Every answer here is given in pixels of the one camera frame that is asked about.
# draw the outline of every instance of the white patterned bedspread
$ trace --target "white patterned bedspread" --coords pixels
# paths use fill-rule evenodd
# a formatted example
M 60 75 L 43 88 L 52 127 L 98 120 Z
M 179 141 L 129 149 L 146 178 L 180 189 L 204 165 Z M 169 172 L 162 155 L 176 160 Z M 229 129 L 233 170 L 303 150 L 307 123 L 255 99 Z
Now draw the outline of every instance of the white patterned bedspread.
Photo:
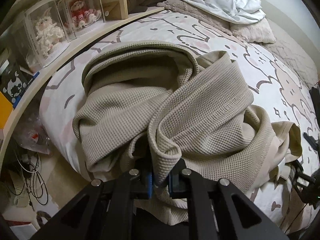
M 271 122 L 295 122 L 301 130 L 302 163 L 306 174 L 319 168 L 317 153 L 302 137 L 303 132 L 318 137 L 315 111 L 308 89 L 287 66 L 257 44 L 242 43 L 233 36 L 193 17 L 171 11 L 133 22 L 97 42 L 59 70 L 50 80 L 40 106 L 40 117 L 49 137 L 72 167 L 90 180 L 84 164 L 81 144 L 72 130 L 72 119 L 85 102 L 81 84 L 86 63 L 112 43 L 160 40 L 179 44 L 196 55 L 213 50 L 226 50 L 238 62 L 241 72 L 254 94 L 254 104 L 262 106 Z M 248 192 L 247 196 L 281 229 L 285 230 L 303 207 L 290 181 L 278 180 Z M 307 205 L 292 225 L 291 231 L 306 227 L 316 215 Z

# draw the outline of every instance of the triangular cutout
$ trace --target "triangular cutout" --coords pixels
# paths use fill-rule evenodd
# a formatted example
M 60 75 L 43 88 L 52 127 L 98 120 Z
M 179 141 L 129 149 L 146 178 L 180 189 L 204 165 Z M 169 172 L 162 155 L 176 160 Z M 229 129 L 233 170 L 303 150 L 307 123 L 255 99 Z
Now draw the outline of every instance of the triangular cutout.
M 63 216 L 61 223 L 77 229 L 82 215 L 89 201 L 89 195 L 85 195 L 70 211 Z
M 243 228 L 250 228 L 261 223 L 261 218 L 238 196 L 232 195 Z

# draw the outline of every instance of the yellow object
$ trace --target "yellow object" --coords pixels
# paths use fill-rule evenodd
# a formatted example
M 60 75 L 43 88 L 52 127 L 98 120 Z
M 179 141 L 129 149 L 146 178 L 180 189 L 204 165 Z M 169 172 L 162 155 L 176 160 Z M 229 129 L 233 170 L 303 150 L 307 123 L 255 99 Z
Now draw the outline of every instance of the yellow object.
M 12 104 L 0 93 L 0 129 L 4 128 L 12 111 Z

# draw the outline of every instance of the metal screw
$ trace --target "metal screw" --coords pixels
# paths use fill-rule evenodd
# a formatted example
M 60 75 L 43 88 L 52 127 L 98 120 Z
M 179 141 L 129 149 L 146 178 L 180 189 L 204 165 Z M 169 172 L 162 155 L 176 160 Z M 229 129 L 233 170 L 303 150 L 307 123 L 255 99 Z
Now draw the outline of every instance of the metal screw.
M 94 187 L 98 187 L 101 184 L 101 180 L 99 179 L 94 179 L 93 181 L 91 181 L 91 185 Z
M 181 171 L 181 173 L 182 173 L 183 175 L 189 176 L 189 175 L 191 174 L 191 170 L 190 170 L 190 169 L 183 169 L 183 170 Z
M 137 175 L 139 175 L 139 170 L 137 170 L 137 169 L 129 170 L 129 174 L 132 176 L 137 176 Z
M 219 182 L 223 186 L 228 186 L 230 184 L 230 181 L 226 178 L 220 179 Z

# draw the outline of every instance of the waffle texture fabric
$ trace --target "waffle texture fabric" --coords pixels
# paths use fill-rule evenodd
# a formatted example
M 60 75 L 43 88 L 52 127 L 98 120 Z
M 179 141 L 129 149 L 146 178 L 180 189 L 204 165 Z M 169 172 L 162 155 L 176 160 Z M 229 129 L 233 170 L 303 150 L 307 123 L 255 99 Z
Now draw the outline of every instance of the waffle texture fabric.
M 150 148 L 151 200 L 135 205 L 169 225 L 188 219 L 186 200 L 165 179 L 180 158 L 207 179 L 228 178 L 242 192 L 259 187 L 283 161 L 301 156 L 300 129 L 270 123 L 225 51 L 195 58 L 160 41 L 112 44 L 85 67 L 87 94 L 73 119 L 87 169 L 119 173 Z

